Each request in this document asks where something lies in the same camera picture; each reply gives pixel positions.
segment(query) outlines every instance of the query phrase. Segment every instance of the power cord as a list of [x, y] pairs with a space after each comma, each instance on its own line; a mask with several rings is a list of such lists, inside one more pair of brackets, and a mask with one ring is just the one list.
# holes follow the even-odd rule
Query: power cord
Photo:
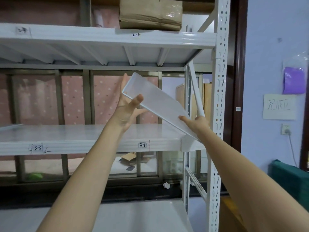
[[295, 163], [295, 167], [298, 168], [297, 163], [296, 163], [296, 160], [295, 160], [295, 155], [294, 155], [294, 150], [293, 150], [293, 145], [292, 145], [292, 140], [291, 140], [291, 134], [292, 134], [292, 132], [291, 132], [291, 130], [289, 130], [289, 129], [286, 129], [284, 132], [285, 132], [286, 134], [288, 134], [288, 136], [289, 136], [289, 141], [290, 141], [290, 145], [291, 145], [293, 160], [294, 160], [294, 163]]

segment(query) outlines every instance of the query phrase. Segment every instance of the dark wooden door frame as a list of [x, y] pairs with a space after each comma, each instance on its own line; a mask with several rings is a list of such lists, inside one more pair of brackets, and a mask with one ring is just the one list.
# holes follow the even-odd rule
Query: dark wooden door frame
[[308, 168], [308, 152], [309, 152], [309, 80], [307, 80], [307, 93], [304, 112], [304, 124], [303, 124], [303, 137], [302, 147], [300, 149], [299, 168], [305, 171], [309, 171]]
[[224, 141], [241, 151], [243, 120], [243, 83], [245, 70], [245, 50], [247, 34], [248, 0], [231, 0], [228, 55], [226, 72], [226, 98], [224, 118]]

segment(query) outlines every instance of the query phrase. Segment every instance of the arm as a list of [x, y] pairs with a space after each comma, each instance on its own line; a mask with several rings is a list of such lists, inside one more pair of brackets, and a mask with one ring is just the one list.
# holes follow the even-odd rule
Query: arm
[[309, 213], [267, 174], [221, 140], [205, 117], [180, 117], [197, 134], [248, 231], [309, 231]]
[[[121, 90], [126, 84], [125, 74]], [[120, 94], [118, 106], [98, 140], [70, 177], [37, 232], [90, 232], [102, 200], [115, 153], [123, 133], [145, 109], [136, 109], [143, 97], [130, 103]]]

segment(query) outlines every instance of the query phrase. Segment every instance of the white plastic tray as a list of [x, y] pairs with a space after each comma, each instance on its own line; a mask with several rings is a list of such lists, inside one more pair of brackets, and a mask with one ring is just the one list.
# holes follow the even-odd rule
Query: white plastic tray
[[199, 140], [196, 134], [178, 118], [182, 115], [190, 119], [182, 105], [168, 94], [164, 93], [161, 89], [153, 85], [146, 78], [143, 78], [141, 75], [134, 72], [124, 87], [122, 93], [130, 99], [142, 94], [144, 97], [144, 101], [141, 102], [142, 107], [148, 109], [194, 139]]

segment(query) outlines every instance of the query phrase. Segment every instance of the shelf label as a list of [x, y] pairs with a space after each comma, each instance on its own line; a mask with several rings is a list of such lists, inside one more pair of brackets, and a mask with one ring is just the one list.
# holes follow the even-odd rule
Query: shelf label
[[45, 154], [47, 152], [52, 152], [51, 150], [47, 150], [47, 145], [41, 144], [30, 144], [28, 147], [28, 151], [30, 154]]
[[15, 26], [15, 34], [31, 37], [30, 28], [25, 26]]
[[138, 37], [140, 36], [141, 34], [140, 33], [133, 33], [133, 37]]
[[146, 142], [140, 142], [138, 148], [147, 148], [148, 144]]

